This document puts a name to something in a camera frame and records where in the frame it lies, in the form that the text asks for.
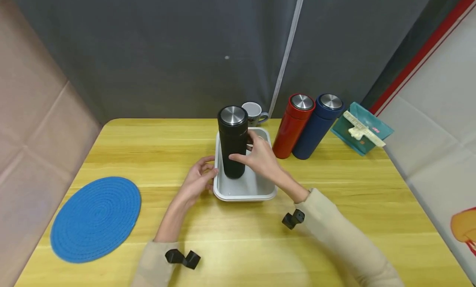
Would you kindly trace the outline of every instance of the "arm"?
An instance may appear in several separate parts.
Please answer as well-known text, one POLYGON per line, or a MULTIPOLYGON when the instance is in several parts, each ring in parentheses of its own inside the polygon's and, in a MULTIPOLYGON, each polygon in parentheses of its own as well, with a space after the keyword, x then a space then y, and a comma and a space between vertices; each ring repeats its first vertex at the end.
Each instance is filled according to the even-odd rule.
POLYGON ((165 253, 178 249, 180 230, 188 210, 205 189, 212 189, 217 170, 207 162, 214 156, 201 158, 192 166, 182 187, 170 202, 154 239, 146 244, 131 287, 166 287, 175 264, 170 264, 165 253))
POLYGON ((303 224, 322 245, 335 254, 363 287, 404 286, 383 253, 318 190, 311 192, 284 171, 266 141, 249 132, 253 149, 247 156, 233 153, 230 159, 244 163, 273 181, 305 215, 303 224))

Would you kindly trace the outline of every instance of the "wooden table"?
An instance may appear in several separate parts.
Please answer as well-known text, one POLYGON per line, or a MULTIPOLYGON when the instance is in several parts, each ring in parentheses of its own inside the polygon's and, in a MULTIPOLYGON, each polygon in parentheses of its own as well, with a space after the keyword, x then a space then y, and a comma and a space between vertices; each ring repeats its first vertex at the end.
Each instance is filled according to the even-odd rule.
MULTIPOLYGON (((279 120, 265 128, 275 137, 279 120)), ((108 176, 132 180, 142 208, 129 238, 109 255, 70 264, 54 255, 47 227, 16 286, 122 287, 190 166, 215 153, 215 119, 118 119, 104 126, 60 207, 78 189, 108 176)), ((407 286, 471 286, 382 149, 365 157, 328 133, 307 161, 281 160, 298 182, 317 187, 385 253, 407 286)), ((348 275, 297 226, 281 224, 292 201, 281 191, 262 203, 202 197, 180 241, 202 260, 178 267, 170 286, 345 286, 348 275)))

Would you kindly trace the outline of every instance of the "blue thermos bottle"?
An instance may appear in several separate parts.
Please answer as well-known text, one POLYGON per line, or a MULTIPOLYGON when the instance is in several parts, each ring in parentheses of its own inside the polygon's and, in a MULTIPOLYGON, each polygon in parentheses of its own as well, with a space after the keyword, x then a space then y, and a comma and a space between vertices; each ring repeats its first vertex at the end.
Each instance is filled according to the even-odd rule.
POLYGON ((316 108, 294 145, 293 155, 301 160, 308 159, 343 110, 344 103, 338 97, 329 93, 320 95, 316 108))

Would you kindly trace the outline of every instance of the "black thermos bottle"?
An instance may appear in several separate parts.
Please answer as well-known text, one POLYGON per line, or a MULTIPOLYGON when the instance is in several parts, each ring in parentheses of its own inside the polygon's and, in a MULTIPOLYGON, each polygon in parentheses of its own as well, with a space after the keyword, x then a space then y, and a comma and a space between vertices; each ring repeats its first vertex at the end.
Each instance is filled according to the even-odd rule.
POLYGON ((223 171, 229 178, 240 178, 245 166, 228 159, 231 153, 246 155, 248 140, 248 114, 238 106, 227 106, 218 112, 223 171))

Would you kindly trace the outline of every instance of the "right hand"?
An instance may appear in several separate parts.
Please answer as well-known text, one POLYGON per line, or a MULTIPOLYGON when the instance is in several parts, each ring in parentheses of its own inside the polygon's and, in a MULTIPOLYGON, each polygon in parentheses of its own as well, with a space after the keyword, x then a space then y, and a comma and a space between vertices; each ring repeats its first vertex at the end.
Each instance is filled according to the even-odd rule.
POLYGON ((251 153, 249 155, 232 153, 228 158, 245 164, 255 173, 274 181, 273 177, 275 177, 277 173, 282 172, 282 169, 271 146, 263 137, 258 136, 254 131, 248 130, 248 135, 253 141, 251 153))

